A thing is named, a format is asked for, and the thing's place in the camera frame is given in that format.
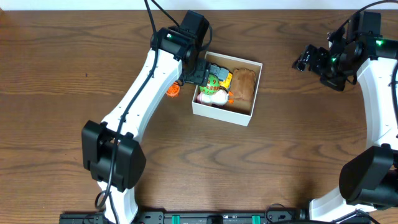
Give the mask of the green patterned ball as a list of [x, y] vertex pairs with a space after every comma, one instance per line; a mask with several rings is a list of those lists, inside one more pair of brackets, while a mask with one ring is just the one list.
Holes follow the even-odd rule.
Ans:
[[210, 74], [207, 84], [200, 86], [200, 91], [206, 95], [214, 95], [220, 89], [220, 81], [216, 75]]

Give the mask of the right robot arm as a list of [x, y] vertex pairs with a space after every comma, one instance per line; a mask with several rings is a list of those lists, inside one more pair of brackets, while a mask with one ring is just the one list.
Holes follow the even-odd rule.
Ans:
[[339, 184], [310, 201], [309, 219], [337, 222], [397, 207], [397, 41], [376, 32], [329, 35], [329, 48], [306, 46], [293, 68], [309, 70], [343, 91], [359, 84], [366, 115], [366, 148], [345, 164]]

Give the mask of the brown plush toy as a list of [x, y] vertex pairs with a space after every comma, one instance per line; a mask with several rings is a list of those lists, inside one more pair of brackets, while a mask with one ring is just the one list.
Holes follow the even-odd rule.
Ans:
[[248, 68], [235, 69], [231, 83], [233, 100], [251, 101], [254, 97], [256, 74]]

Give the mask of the yellow grey toy truck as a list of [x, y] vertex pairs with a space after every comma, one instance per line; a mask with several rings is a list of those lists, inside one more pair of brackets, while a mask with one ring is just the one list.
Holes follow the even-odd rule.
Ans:
[[230, 89], [233, 74], [228, 69], [219, 67], [217, 64], [211, 64], [210, 73], [218, 78], [221, 87], [225, 90]]

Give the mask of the white pink duck toy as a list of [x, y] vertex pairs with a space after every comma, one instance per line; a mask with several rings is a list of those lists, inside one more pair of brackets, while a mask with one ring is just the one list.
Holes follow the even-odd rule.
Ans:
[[203, 104], [203, 105], [216, 105], [216, 106], [224, 106], [225, 104], [233, 104], [234, 100], [230, 98], [232, 96], [232, 93], [226, 92], [225, 90], [218, 90], [216, 93], [212, 95], [207, 95], [203, 92], [199, 93], [197, 95], [197, 103]]

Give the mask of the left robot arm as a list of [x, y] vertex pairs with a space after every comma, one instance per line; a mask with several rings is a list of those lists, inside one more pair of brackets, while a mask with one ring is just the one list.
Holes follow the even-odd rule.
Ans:
[[140, 143], [167, 90], [177, 81], [205, 84], [208, 62], [198, 54], [211, 27], [162, 28], [150, 40], [142, 70], [117, 106], [100, 123], [81, 131], [83, 167], [101, 187], [95, 207], [111, 223], [132, 223], [138, 213], [134, 187], [146, 166]]

